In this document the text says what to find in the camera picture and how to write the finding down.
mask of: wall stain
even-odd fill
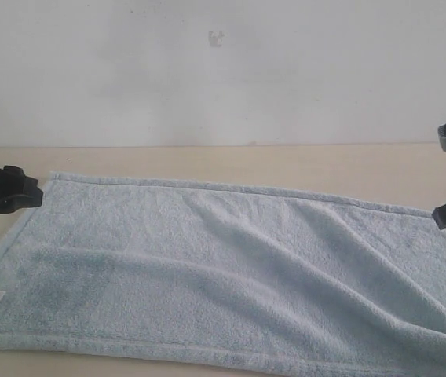
[[[217,34],[214,31],[207,32],[207,38],[209,39],[209,46],[211,47],[222,47],[221,41],[225,37],[225,33],[223,31],[219,31]]]

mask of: towel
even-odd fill
[[[0,350],[446,376],[446,230],[311,192],[53,174],[0,242]]]

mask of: beige table surface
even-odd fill
[[[446,203],[439,145],[243,148],[0,148],[0,166],[45,181],[51,170],[100,176],[182,178],[272,185],[432,210]],[[0,237],[20,212],[0,215]],[[245,376],[199,365],[0,351],[0,376]]]

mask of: light blue towel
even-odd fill
[[[1,350],[446,376],[446,230],[421,210],[54,174],[0,243],[0,291]]]

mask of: white wall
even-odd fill
[[[442,123],[446,1],[0,0],[0,146],[435,141]]]

